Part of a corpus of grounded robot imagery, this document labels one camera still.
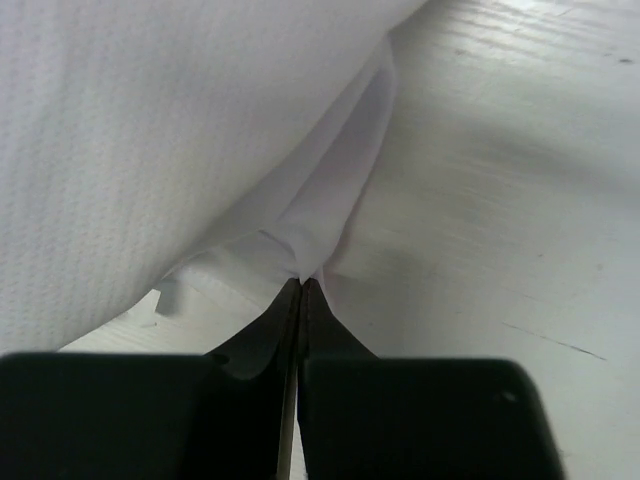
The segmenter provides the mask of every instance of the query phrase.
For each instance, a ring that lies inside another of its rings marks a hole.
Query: white wooden surface
[[[640,3],[432,0],[393,44],[336,312],[380,354],[516,359],[570,478],[640,478]],[[204,352],[264,303],[234,278],[182,290],[177,317],[152,293],[71,348]]]

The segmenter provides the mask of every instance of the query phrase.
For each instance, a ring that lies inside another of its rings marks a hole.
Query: white cloth
[[[3,2],[0,352],[62,346],[170,272],[206,289],[215,246],[317,271],[389,119],[384,37],[420,3]]]

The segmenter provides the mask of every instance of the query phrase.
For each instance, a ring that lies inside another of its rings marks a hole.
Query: textured white fabric
[[[386,128],[383,38],[420,3],[2,2],[0,351],[202,281],[186,262],[222,244],[312,274]]]

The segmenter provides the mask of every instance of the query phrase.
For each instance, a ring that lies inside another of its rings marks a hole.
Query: white fabric
[[[380,356],[520,363],[578,480],[640,479],[638,18],[632,0],[426,5],[391,35],[393,120],[325,269],[336,315]],[[150,301],[78,348],[205,352],[255,312],[226,285],[215,302],[180,288],[179,315]]]
[[[316,271],[389,118],[384,36],[420,3],[2,2],[0,352],[59,347],[172,271],[206,288],[187,261],[218,245]]]

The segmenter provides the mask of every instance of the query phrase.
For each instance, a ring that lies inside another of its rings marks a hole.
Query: white table
[[[328,269],[337,314],[379,354],[516,359],[570,478],[640,478],[640,3],[432,0],[393,44],[395,117]],[[71,348],[204,352],[267,297],[229,275]]]

